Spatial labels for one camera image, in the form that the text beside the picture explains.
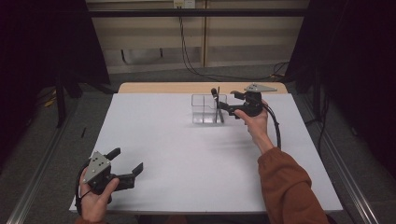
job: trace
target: aluminum rail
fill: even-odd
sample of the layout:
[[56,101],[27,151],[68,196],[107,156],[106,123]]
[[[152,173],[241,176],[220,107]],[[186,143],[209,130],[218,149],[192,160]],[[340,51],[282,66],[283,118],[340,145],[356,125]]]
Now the aluminum rail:
[[[310,109],[312,108],[312,104],[310,104],[307,96],[305,96],[304,102],[305,102],[305,106],[308,108],[308,112],[311,118],[314,118],[315,115]],[[323,127],[322,124],[317,122],[316,126],[318,132],[320,132]],[[349,172],[347,165],[345,164],[340,153],[338,152],[337,147],[335,146],[334,142],[332,141],[330,135],[326,132],[326,130],[323,132],[323,140],[324,140],[324,144],[326,145],[326,148],[328,149],[330,155],[329,158],[333,162],[337,173],[340,175],[341,181],[344,183],[344,186],[346,187],[346,190],[349,193],[350,198],[352,199],[356,209],[361,215],[361,219],[365,224],[379,224],[380,222],[376,218],[372,206],[370,205],[367,198],[364,196],[361,188],[359,187],[353,175]]]
[[183,9],[91,9],[42,13],[99,17],[304,17],[304,8],[183,8]]
[[56,128],[53,136],[49,140],[49,144],[46,147],[46,151],[41,159],[40,163],[37,165],[35,169],[35,173],[29,180],[23,194],[21,195],[20,199],[18,200],[17,204],[15,205],[10,217],[8,218],[7,224],[22,224],[26,219],[26,216],[30,210],[30,207],[35,200],[35,196],[37,195],[42,179],[44,174],[46,173],[51,159],[54,157],[56,153],[57,146],[61,141],[64,130],[67,128],[67,124],[69,120],[73,117],[77,110],[78,101],[73,101],[71,104],[70,115],[66,117],[64,121],[64,125],[60,128]]

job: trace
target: human hand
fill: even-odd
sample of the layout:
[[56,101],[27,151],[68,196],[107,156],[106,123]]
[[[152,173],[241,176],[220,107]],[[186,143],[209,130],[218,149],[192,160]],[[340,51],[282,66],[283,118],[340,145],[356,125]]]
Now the human hand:
[[101,195],[97,195],[91,192],[91,187],[88,184],[84,184],[83,176],[85,173],[87,173],[87,168],[82,172],[79,179],[80,195],[85,195],[81,201],[81,216],[84,220],[90,222],[102,222],[106,215],[107,201],[110,198],[111,193],[120,183],[120,180],[118,178],[112,179],[107,184],[103,193]]
[[256,144],[262,154],[274,148],[267,133],[268,113],[265,109],[256,117],[250,117],[239,109],[235,110],[234,113],[245,122],[247,131],[250,133],[254,144]]

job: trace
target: black curtain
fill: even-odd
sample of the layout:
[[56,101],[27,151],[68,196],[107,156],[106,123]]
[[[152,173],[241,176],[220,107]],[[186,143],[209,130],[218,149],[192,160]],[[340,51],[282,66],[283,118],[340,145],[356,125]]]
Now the black curtain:
[[311,0],[286,73],[300,92],[319,77],[351,126],[396,176],[396,4]]
[[33,116],[36,95],[56,76],[66,86],[109,83],[87,11],[84,0],[0,1],[0,162]]

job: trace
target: transparent container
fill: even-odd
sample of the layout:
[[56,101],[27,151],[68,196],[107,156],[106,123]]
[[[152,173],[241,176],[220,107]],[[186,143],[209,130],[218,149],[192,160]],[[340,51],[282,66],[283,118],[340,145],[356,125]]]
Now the transparent container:
[[[220,95],[219,100],[227,103],[227,95]],[[220,114],[217,110],[216,101],[211,94],[193,94],[191,96],[192,123],[221,123]]]

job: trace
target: orange sweater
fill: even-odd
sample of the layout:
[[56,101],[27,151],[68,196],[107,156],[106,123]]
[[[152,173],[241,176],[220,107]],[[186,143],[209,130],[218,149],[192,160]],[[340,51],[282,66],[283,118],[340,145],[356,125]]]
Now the orange sweater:
[[[275,147],[261,155],[258,163],[262,197],[271,224],[329,223],[311,190],[308,173],[290,155]],[[81,217],[76,220],[76,224],[89,223]]]

